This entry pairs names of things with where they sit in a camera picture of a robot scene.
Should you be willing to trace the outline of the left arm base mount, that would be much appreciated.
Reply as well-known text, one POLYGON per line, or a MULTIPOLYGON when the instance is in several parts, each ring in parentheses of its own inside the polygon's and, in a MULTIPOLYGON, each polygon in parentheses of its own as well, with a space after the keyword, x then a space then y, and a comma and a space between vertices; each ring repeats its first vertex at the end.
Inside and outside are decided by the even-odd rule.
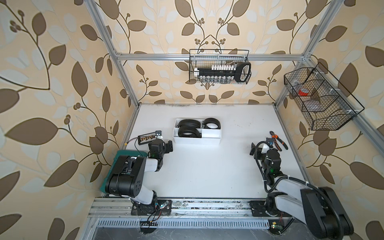
POLYGON ((133 206, 131 210, 132 216, 149 216, 151 214, 159 214, 162 216, 169 216, 172 211, 172 200, 154 200, 149 205, 144 205, 131 201, 133 206))

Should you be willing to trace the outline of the white divided storage tray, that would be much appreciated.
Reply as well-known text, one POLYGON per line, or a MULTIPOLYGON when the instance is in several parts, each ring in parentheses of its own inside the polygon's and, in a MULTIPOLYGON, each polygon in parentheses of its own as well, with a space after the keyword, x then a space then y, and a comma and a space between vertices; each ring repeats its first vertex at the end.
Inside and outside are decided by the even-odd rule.
POLYGON ((173 129, 173 137, 175 143, 185 145, 219 145, 222 139, 222 126, 220 130, 203 129, 203 120, 193 119, 201 122, 201 128, 198 131, 201 133, 201 138, 180 138, 178 137, 178 123, 183 119, 176 119, 173 129))

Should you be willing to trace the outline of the black belt long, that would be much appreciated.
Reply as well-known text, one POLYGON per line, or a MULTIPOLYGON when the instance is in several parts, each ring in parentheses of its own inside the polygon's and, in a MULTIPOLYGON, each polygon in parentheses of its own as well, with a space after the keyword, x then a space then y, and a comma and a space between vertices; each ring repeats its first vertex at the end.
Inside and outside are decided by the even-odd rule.
POLYGON ((181 128, 181 127, 192 127, 192 128, 200 129, 201 122, 193 119, 183 119, 178 123, 178 128, 181 128))

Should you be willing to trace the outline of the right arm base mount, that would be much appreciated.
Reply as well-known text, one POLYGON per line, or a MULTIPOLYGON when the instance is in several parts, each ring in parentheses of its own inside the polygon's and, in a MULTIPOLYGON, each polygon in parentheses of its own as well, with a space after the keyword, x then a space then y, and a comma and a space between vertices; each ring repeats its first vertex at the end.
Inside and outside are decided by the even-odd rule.
POLYGON ((252 216, 253 217, 287 217, 290 218, 291 215, 278 210, 274 203, 270 200, 254 200, 249 202, 252 216))

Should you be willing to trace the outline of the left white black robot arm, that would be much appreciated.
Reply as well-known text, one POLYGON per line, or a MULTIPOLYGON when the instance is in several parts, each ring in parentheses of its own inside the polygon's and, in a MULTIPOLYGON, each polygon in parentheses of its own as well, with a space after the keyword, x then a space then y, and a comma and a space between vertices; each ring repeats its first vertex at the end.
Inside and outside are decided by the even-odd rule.
POLYGON ((157 194, 144 186, 145 173, 158 172, 163 166, 164 155, 173 151, 173 142, 156 139, 149 143, 148 156, 119 155, 106 178, 106 194, 129 197, 144 206, 156 206, 157 194))

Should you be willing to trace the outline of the black belt front loop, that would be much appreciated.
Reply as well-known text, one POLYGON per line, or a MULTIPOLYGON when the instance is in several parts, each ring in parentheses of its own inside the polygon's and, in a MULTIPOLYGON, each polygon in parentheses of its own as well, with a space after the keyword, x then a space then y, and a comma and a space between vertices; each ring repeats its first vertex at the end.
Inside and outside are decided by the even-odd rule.
POLYGON ((190 126, 180 127, 178 130, 178 137, 180 138, 201 138, 202 135, 198 129, 190 126))

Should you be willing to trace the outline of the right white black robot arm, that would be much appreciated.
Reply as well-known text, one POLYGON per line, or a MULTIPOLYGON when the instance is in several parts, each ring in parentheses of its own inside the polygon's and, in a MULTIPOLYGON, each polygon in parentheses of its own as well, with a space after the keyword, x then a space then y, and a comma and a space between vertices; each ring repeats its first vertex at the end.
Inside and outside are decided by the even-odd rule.
POLYGON ((281 156, 272 143, 261 141, 251 145, 267 193, 263 209, 267 215, 286 213, 299 220, 318 239, 341 240, 354 233, 347 212, 329 187, 316 187, 307 181, 285 175, 281 156))

